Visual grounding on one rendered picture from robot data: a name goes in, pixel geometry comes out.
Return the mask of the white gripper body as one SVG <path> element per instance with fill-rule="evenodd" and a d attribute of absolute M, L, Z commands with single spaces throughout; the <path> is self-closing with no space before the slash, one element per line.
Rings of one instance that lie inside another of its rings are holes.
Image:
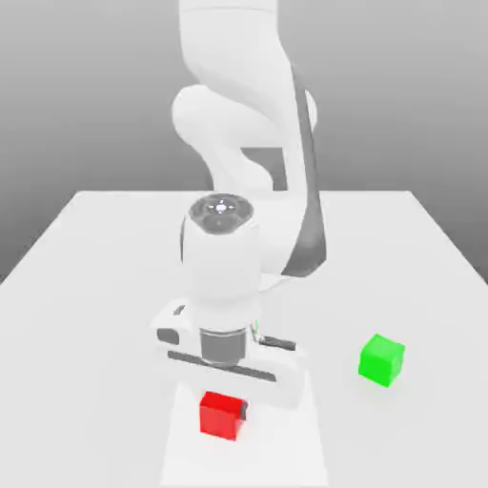
<path fill-rule="evenodd" d="M 255 344 L 244 359 L 228 368 L 169 350 L 164 353 L 164 372 L 200 391 L 265 405 L 299 404 L 305 384 L 304 369 L 292 359 L 291 352 Z"/>

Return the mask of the small red cube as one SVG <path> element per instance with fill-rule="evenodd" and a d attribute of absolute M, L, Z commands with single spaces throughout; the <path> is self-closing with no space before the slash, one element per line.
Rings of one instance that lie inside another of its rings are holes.
<path fill-rule="evenodd" d="M 239 419 L 241 400 L 207 391 L 199 403 L 200 432 L 236 441 L 240 427 L 246 421 Z"/>

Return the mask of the small green cube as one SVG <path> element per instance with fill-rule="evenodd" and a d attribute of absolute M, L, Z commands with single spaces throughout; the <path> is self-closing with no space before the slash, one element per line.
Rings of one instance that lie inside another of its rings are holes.
<path fill-rule="evenodd" d="M 401 372 L 405 346 L 375 334 L 360 352 L 358 373 L 388 388 Z"/>

